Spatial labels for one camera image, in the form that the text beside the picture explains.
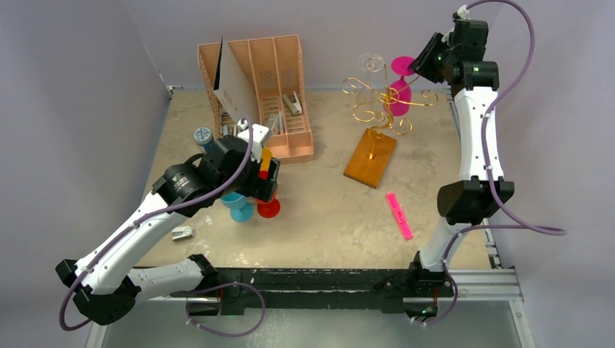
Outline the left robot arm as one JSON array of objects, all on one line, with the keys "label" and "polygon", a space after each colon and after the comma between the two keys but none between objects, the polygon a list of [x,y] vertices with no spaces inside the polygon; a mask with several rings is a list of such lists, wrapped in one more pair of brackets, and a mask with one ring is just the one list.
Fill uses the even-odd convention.
[{"label": "left robot arm", "polygon": [[59,310],[59,325],[74,304],[87,323],[105,326],[127,315],[137,304],[162,295],[206,297],[220,288],[218,271],[202,254],[173,265],[138,268],[138,261],[162,238],[222,196],[237,193],[269,202],[278,188],[279,159],[263,159],[259,141],[248,136],[215,140],[171,165],[158,178],[136,211],[100,246],[78,260],[55,268],[68,292]]}]

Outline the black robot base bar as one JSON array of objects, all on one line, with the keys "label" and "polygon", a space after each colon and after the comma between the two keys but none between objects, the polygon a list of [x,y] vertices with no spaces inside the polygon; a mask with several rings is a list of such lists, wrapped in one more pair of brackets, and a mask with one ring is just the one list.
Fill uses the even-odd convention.
[{"label": "black robot base bar", "polygon": [[217,297],[223,315],[246,309],[378,310],[433,318],[439,299],[452,299],[453,280],[424,270],[416,260],[404,269],[209,268],[194,290],[172,297]]}]

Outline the yellow plastic wine glass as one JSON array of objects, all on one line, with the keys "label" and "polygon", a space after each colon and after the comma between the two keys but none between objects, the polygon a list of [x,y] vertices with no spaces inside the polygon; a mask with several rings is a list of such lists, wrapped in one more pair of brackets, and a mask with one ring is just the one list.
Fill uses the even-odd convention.
[{"label": "yellow plastic wine glass", "polygon": [[260,178],[267,178],[268,171],[271,166],[272,158],[273,158],[272,151],[268,147],[263,148],[262,157],[261,157],[262,161],[260,164],[260,172],[259,172]]}]

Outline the magenta plastic wine glass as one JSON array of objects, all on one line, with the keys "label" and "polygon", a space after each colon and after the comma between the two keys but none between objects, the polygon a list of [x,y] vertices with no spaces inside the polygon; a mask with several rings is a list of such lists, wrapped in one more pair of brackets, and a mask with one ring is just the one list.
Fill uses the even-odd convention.
[{"label": "magenta plastic wine glass", "polygon": [[414,75],[414,71],[410,69],[411,63],[414,61],[410,56],[399,56],[392,60],[391,69],[399,78],[389,86],[389,111],[394,117],[405,115],[410,109],[412,91],[409,82],[405,79]]}]

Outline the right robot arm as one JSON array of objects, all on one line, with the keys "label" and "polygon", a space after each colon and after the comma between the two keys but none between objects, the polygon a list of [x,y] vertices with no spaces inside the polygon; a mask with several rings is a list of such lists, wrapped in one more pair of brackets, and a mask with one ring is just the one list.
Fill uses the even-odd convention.
[{"label": "right robot arm", "polygon": [[443,270],[459,240],[452,237],[498,211],[488,178],[502,202],[514,193],[506,181],[496,148],[495,114],[488,108],[498,97],[500,87],[496,62],[484,60],[489,27],[484,20],[453,18],[448,34],[435,33],[410,69],[434,83],[450,87],[461,145],[461,166],[456,182],[441,187],[437,194],[440,215],[436,230],[416,255],[422,268],[409,272],[408,288],[417,295],[433,289],[433,272]]}]

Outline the red plastic wine glass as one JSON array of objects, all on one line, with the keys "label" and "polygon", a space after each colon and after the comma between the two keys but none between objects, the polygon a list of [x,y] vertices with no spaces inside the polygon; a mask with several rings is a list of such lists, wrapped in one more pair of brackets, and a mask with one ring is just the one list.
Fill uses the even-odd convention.
[{"label": "red plastic wine glass", "polygon": [[270,201],[265,202],[255,199],[255,202],[257,204],[257,213],[262,218],[274,218],[280,213],[281,204],[279,200],[277,200],[277,187],[275,187],[272,199]]}]

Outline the clear wine glass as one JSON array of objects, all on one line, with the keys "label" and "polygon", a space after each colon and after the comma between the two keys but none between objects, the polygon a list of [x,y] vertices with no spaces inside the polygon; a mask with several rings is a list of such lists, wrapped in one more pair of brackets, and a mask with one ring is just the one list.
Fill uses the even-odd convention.
[{"label": "clear wine glass", "polygon": [[362,79],[363,85],[358,89],[356,102],[377,102],[378,93],[373,90],[371,80],[373,75],[383,68],[384,60],[378,54],[365,53],[360,56],[358,66],[365,73],[365,77]]}]

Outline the teal wine glass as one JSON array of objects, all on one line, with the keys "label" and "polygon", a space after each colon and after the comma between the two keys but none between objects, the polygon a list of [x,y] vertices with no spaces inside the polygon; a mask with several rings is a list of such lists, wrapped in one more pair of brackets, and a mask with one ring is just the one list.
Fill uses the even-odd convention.
[{"label": "teal wine glass", "polygon": [[220,201],[229,209],[231,219],[236,223],[245,223],[249,221],[254,214],[254,208],[248,202],[247,198],[236,192],[223,195]]}]

